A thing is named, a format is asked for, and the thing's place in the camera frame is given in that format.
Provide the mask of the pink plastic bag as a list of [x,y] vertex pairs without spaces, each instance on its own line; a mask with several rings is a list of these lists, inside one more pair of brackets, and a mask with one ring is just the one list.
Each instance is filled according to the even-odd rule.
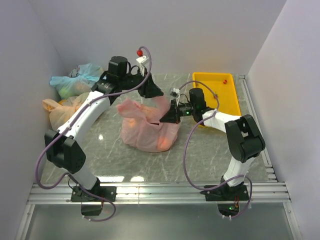
[[[160,122],[160,119],[170,108],[170,101],[167,97],[158,96],[152,98],[151,101],[155,107],[129,98],[116,106],[118,114],[123,117],[120,136],[126,145],[140,151],[160,153],[163,151],[157,149],[159,137],[170,138],[173,145],[177,139],[180,125]],[[129,127],[129,119],[135,119],[137,125],[133,128]]]

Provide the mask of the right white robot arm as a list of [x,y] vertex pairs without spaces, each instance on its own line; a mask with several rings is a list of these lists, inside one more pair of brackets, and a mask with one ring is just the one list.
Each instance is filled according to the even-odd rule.
[[221,178],[222,182],[210,187],[210,190],[220,188],[224,199],[233,199],[238,193],[237,187],[247,179],[251,164],[266,148],[255,119],[250,114],[231,115],[220,112],[218,107],[208,107],[201,88],[192,88],[186,103],[180,102],[180,89],[174,88],[170,95],[173,97],[170,108],[160,122],[178,124],[182,117],[192,116],[197,126],[213,128],[226,134],[231,160]]

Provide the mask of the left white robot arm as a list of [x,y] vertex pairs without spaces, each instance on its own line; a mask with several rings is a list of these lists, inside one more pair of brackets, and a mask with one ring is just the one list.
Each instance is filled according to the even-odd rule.
[[138,91],[141,97],[150,99],[163,96],[162,90],[153,82],[150,55],[137,52],[137,72],[123,56],[113,56],[108,69],[93,85],[84,103],[57,130],[49,130],[44,136],[46,159],[75,181],[89,201],[101,195],[99,179],[85,166],[86,155],[80,143],[97,118],[123,94]]

